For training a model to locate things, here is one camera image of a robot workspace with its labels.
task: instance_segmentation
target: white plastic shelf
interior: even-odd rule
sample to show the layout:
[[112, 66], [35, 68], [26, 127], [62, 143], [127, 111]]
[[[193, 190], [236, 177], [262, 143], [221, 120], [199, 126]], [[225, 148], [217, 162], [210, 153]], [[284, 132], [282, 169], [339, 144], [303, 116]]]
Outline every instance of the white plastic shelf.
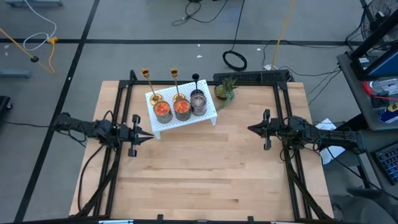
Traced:
[[[195, 82], [187, 83], [184, 85], [179, 85], [178, 90], [180, 93], [183, 93], [188, 101], [191, 100], [191, 92], [192, 90], [195, 90]], [[173, 96], [177, 94], [177, 89], [176, 87], [170, 87], [166, 88], [163, 90], [157, 90], [155, 93], [159, 93], [163, 96], [164, 101], [168, 102], [170, 105], [170, 109], [173, 114], [173, 119], [167, 123], [167, 124], [162, 124], [157, 121], [156, 115], [154, 113], [154, 106], [150, 103], [150, 97], [152, 96], [152, 92], [148, 92], [145, 94], [146, 100], [147, 100], [147, 106], [148, 106], [148, 113], [149, 113], [149, 119], [150, 119], [150, 125], [152, 126], [152, 132], [154, 133], [155, 137], [157, 139], [160, 139], [160, 132], [169, 130], [172, 128], [177, 128], [181, 127], [187, 124], [193, 124], [199, 121], [204, 121], [207, 119], [211, 120], [212, 125], [216, 125], [217, 121], [217, 112], [216, 108], [214, 107], [213, 99], [211, 98], [209, 88], [207, 85], [206, 80], [200, 80], [198, 82], [198, 90], [203, 91], [206, 97], [206, 113], [203, 116], [195, 116], [191, 114], [190, 119], [187, 121], [179, 121], [175, 117], [174, 109], [173, 109]]]

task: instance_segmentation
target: gold candle holder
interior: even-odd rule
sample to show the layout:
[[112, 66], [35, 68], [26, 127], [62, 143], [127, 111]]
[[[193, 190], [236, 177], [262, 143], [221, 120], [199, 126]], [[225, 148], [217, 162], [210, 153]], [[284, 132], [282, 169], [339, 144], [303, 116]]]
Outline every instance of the gold candle holder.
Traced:
[[178, 91], [178, 84], [177, 84], [178, 69], [177, 68], [170, 69], [170, 74], [174, 78], [175, 87], [177, 89], [177, 94], [173, 96], [173, 103], [175, 103], [175, 101], [179, 99], [185, 99], [185, 95]]
[[163, 100], [163, 96], [155, 93], [154, 88], [152, 87], [152, 84], [150, 83], [149, 80], [149, 69], [148, 68], [143, 68], [141, 69], [141, 74], [148, 80], [149, 86], [153, 92], [152, 96], [150, 97], [150, 103], [152, 105], [155, 105], [158, 101], [162, 101]]

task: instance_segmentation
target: wooden tabletop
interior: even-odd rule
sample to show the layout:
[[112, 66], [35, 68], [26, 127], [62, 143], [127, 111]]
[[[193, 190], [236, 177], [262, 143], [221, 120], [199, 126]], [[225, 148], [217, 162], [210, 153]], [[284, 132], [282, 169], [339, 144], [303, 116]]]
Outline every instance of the wooden tabletop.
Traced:
[[[303, 84], [288, 86], [293, 114], [311, 121]], [[94, 119], [102, 119], [107, 110], [113, 109], [117, 87], [118, 82], [103, 82]], [[167, 87], [154, 86], [156, 90]], [[151, 132], [145, 99], [149, 91], [148, 85], [133, 86], [129, 127], [132, 115], [138, 114], [140, 126]], [[215, 106], [220, 105], [212, 86], [210, 92]], [[281, 91], [280, 96], [286, 116]], [[271, 137], [272, 148], [264, 151], [264, 140], [247, 129], [261, 122], [265, 109], [270, 109], [271, 117], [277, 117], [272, 87], [240, 86], [233, 102], [218, 112], [216, 126], [208, 120], [164, 131], [160, 141], [153, 139], [137, 146], [135, 158], [127, 156], [130, 144], [124, 144], [111, 218], [156, 219], [163, 214], [165, 219], [173, 220], [247, 220], [253, 216], [256, 221], [293, 221], [285, 164], [279, 158], [282, 144]], [[82, 166], [99, 146], [96, 140], [87, 142]], [[82, 205], [98, 186], [104, 152], [94, 157], [86, 169]], [[333, 217], [319, 155], [306, 149], [301, 154], [309, 192]], [[70, 214], [78, 211], [77, 190], [76, 186]], [[300, 214], [305, 217], [302, 196], [296, 190]]]

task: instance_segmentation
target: potted plant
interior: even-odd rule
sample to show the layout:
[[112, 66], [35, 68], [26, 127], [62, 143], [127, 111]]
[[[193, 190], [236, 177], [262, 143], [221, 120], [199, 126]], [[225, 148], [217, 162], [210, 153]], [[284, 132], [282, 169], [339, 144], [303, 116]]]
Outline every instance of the potted plant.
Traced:
[[224, 100], [223, 104], [217, 108], [217, 111], [224, 109], [235, 98], [234, 86], [236, 78], [224, 78], [223, 83], [214, 87], [214, 93], [220, 100]]

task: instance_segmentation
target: small succulent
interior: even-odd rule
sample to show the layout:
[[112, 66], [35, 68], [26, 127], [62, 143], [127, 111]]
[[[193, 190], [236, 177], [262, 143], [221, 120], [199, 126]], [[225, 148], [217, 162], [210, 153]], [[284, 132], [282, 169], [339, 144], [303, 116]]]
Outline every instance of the small succulent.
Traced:
[[217, 111], [222, 110], [224, 108], [226, 108], [231, 101], [235, 98], [235, 93], [234, 93], [234, 89], [237, 88], [236, 86], [234, 86], [236, 82], [236, 78], [224, 78], [223, 79], [223, 84], [221, 86], [219, 86], [218, 88], [216, 88], [216, 94], [220, 97], [226, 98], [226, 100], [223, 102], [223, 104], [221, 104], [218, 108]]

